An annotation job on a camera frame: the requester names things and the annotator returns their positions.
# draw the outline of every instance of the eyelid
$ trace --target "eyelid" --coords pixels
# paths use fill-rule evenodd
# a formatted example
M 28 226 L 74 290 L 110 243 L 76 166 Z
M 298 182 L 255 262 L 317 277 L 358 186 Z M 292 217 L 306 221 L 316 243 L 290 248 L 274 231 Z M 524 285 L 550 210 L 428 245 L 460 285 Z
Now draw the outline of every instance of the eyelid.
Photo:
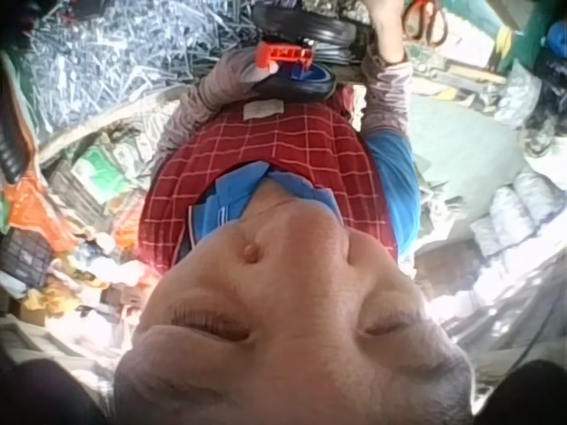
M 243 342 L 250 336 L 250 329 L 224 313 L 196 311 L 179 307 L 174 309 L 171 324 L 216 336 L 232 343 Z
M 400 332 L 423 321 L 423 314 L 419 309 L 411 312 L 394 312 L 378 318 L 373 325 L 364 329 L 370 336 L 389 335 Z

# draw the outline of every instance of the yellow item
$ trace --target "yellow item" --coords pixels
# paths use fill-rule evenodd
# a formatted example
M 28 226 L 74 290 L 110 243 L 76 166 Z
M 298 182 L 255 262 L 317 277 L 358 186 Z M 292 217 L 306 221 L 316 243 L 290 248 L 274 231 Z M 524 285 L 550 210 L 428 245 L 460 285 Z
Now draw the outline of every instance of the yellow item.
M 30 290 L 23 304 L 28 310 L 46 310 L 50 316 L 59 316 L 72 312 L 81 301 L 66 286 L 52 283 L 43 292 Z

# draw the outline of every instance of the red tool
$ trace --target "red tool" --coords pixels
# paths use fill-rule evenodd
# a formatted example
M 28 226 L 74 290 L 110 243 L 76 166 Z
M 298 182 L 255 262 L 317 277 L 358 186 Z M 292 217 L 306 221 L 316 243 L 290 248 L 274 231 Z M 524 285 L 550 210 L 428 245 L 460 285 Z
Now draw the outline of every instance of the red tool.
M 267 68 L 270 62 L 300 63 L 307 71 L 313 64 L 313 50 L 287 42 L 261 41 L 256 53 L 256 66 Z
M 417 31 L 410 31 L 411 21 L 418 16 Z M 442 34 L 438 40 L 434 40 L 435 31 L 438 27 L 438 19 L 441 19 Z M 439 47 L 449 36 L 449 25 L 447 16 L 443 12 L 439 0 L 413 0 L 402 17 L 404 32 L 410 40 L 425 42 L 431 47 Z

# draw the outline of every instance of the man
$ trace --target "man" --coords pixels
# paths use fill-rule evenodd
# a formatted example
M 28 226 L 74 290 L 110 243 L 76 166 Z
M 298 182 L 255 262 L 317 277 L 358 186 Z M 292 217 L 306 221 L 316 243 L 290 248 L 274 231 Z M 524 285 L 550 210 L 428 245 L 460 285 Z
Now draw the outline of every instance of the man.
M 469 363 L 396 264 L 420 213 L 403 1 L 365 4 L 360 134 L 343 94 L 264 118 L 235 103 L 268 75 L 252 50 L 182 100 L 140 221 L 164 276 L 117 370 L 120 424 L 472 420 Z

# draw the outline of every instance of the floor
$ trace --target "floor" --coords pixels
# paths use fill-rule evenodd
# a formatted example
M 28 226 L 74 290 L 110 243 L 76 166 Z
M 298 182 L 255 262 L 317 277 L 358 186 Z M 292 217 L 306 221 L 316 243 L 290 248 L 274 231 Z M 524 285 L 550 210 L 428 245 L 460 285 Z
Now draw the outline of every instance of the floor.
M 447 182 L 464 199 L 465 220 L 449 240 L 469 238 L 469 224 L 488 213 L 494 192 L 525 166 L 517 132 L 457 104 L 414 96 L 410 136 L 428 182 Z
M 514 19 L 521 23 L 524 31 L 516 34 L 512 51 L 500 63 L 501 72 L 511 66 L 514 58 L 528 68 L 533 66 L 541 38 L 555 20 L 562 0 L 541 0 L 529 7 L 525 4 L 527 1 L 502 1 L 514 10 Z M 443 0 L 442 4 L 459 16 L 467 16 L 494 38 L 497 35 L 498 17 L 485 0 Z M 425 179 L 449 181 L 448 197 L 464 198 L 466 218 L 455 224 L 444 243 L 469 238 L 469 224 L 488 213 L 493 193 L 510 183 L 526 165 L 517 147 L 517 132 L 459 105 L 425 97 L 414 97 L 410 126 L 417 164 Z

